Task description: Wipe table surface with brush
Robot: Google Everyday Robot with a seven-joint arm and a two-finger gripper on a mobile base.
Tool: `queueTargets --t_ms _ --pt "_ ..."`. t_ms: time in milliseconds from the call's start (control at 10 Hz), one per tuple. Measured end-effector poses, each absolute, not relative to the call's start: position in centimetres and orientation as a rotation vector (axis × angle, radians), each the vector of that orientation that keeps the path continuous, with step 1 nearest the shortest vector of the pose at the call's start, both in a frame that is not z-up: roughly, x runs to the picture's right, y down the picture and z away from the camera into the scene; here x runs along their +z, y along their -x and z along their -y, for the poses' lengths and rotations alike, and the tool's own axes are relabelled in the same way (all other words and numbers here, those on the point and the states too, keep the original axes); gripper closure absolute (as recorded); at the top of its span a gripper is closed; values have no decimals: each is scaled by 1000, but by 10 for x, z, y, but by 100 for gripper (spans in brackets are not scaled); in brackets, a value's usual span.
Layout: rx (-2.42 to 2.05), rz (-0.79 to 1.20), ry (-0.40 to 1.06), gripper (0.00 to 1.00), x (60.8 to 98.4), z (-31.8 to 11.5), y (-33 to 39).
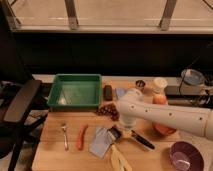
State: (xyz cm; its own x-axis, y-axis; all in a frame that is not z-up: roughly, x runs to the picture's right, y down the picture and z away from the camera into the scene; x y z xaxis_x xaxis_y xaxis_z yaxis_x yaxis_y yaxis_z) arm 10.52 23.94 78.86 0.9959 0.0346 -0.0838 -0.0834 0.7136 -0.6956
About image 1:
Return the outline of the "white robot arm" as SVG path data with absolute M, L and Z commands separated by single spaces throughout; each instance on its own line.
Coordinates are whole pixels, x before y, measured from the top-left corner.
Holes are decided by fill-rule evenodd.
M 132 88 L 116 101 L 119 120 L 125 129 L 132 129 L 136 119 L 142 118 L 213 140 L 213 109 L 150 104 L 142 99 L 143 94 Z

